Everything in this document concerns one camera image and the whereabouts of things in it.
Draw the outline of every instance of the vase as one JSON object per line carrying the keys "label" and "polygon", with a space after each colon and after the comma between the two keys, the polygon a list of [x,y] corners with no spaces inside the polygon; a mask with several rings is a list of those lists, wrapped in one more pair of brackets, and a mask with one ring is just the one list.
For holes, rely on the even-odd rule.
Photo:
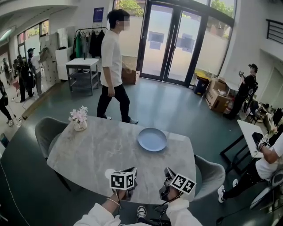
{"label": "vase", "polygon": [[77,132],[83,131],[88,127],[88,124],[86,121],[84,122],[75,122],[74,121],[74,130],[76,130]]}

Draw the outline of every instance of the black cap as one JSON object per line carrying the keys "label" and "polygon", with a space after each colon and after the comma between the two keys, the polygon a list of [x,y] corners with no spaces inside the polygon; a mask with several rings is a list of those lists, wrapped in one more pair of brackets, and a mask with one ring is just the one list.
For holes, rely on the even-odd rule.
{"label": "black cap", "polygon": [[255,73],[257,73],[258,68],[255,64],[249,64],[249,67],[253,68],[255,70]]}
{"label": "black cap", "polygon": [[30,52],[34,51],[34,49],[35,49],[35,48],[29,48],[28,51],[27,51],[27,53],[30,53]]}

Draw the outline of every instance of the blue poster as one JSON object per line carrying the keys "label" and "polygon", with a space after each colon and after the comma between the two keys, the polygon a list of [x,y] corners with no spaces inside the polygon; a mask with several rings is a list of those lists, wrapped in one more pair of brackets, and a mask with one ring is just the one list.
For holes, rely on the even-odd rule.
{"label": "blue poster", "polygon": [[93,22],[99,23],[103,20],[103,11],[104,8],[95,8],[93,12]]}

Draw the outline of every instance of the plate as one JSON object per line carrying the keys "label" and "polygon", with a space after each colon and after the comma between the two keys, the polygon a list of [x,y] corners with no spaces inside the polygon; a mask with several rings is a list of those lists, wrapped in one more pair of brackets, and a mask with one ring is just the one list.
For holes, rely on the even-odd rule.
{"label": "plate", "polygon": [[167,145],[167,138],[159,129],[145,128],[138,135],[138,143],[148,151],[161,151]]}

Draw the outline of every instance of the fluorescent light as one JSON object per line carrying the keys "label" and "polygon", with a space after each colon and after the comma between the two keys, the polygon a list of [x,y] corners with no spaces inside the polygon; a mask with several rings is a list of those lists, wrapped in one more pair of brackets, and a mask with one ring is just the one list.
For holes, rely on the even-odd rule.
{"label": "fluorescent light", "polygon": [[0,41],[6,39],[6,38],[9,36],[9,34],[11,33],[11,31],[12,31],[12,29],[7,30],[7,31],[2,35],[2,37],[0,38]]}

